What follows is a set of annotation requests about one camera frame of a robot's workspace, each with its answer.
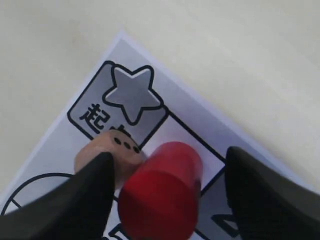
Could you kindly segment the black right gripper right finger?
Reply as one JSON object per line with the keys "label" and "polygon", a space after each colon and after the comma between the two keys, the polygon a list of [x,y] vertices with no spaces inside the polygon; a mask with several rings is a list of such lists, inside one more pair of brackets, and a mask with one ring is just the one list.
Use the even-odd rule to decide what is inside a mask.
{"label": "black right gripper right finger", "polygon": [[243,240],[318,240],[320,196],[240,147],[226,153],[225,189]]}

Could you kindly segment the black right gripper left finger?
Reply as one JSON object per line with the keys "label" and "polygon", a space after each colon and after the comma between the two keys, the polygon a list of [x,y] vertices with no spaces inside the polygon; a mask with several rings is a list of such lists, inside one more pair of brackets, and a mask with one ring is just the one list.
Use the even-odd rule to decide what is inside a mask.
{"label": "black right gripper left finger", "polygon": [[114,159],[102,152],[56,189],[1,216],[0,238],[101,240],[114,193]]}

